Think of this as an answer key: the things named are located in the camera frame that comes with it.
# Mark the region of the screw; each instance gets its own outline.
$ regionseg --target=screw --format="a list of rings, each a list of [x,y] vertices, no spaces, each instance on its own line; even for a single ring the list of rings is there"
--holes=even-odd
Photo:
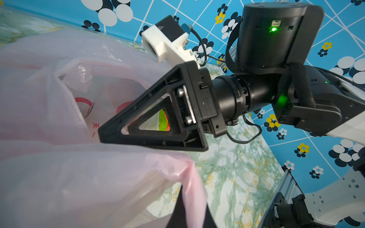
[[[190,125],[193,123],[193,119],[191,118],[191,116],[187,116],[185,117],[185,122],[187,125]]]
[[[178,95],[179,97],[183,97],[183,96],[184,96],[184,94],[185,94],[185,92],[184,92],[184,90],[183,90],[182,88],[178,88],[178,89],[177,89],[177,95]]]

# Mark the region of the green marble tabletop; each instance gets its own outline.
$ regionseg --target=green marble tabletop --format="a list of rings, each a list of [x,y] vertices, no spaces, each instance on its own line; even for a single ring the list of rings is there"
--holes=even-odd
[[[0,47],[22,37],[66,27],[68,26],[0,8]],[[145,51],[137,43],[122,42]],[[212,79],[224,74],[216,65],[207,64],[206,68]],[[253,122],[250,114],[246,114],[246,117]],[[238,125],[227,128],[232,137],[238,140],[248,140],[258,132],[255,126],[245,124],[242,117]],[[281,166],[262,136],[249,144],[233,143],[227,136],[206,137],[208,151],[186,153],[195,161],[205,184],[208,205],[217,226],[255,228],[284,174]],[[148,211],[156,217],[172,213],[180,186],[180,183],[176,183],[164,191],[159,199],[148,206]]]

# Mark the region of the black velcro strap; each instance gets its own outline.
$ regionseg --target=black velcro strap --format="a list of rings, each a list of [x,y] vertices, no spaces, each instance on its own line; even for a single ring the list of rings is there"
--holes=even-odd
[[[314,101],[311,87],[309,86],[308,74],[305,66],[297,62],[291,62],[288,65],[299,105],[316,108],[317,105]]]
[[[228,69],[230,69],[234,74],[245,74],[245,72],[237,66],[237,64],[233,61],[231,55],[229,54],[229,49],[231,48],[234,41],[238,38],[240,25],[241,21],[236,25],[236,27],[231,32],[226,48],[226,65]]]

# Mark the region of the red logo on bag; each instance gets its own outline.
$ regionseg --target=red logo on bag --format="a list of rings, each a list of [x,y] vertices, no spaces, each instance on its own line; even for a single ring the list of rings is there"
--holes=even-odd
[[[75,101],[76,102],[82,102],[82,103],[88,104],[90,106],[90,108],[89,108],[88,112],[86,113],[84,119],[86,117],[88,117],[88,115],[91,113],[95,103],[93,104],[91,101],[89,101],[88,99],[83,98],[83,97],[75,97]]]

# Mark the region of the yellow flower pattern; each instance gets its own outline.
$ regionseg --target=yellow flower pattern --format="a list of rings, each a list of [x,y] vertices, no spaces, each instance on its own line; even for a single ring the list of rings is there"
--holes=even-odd
[[[328,49],[331,49],[332,48],[332,42],[326,42],[323,46],[322,46],[322,48],[324,49],[324,50],[328,50]]]
[[[226,15],[223,14],[223,12],[220,12],[218,16],[215,17],[215,24],[222,23],[225,17]]]

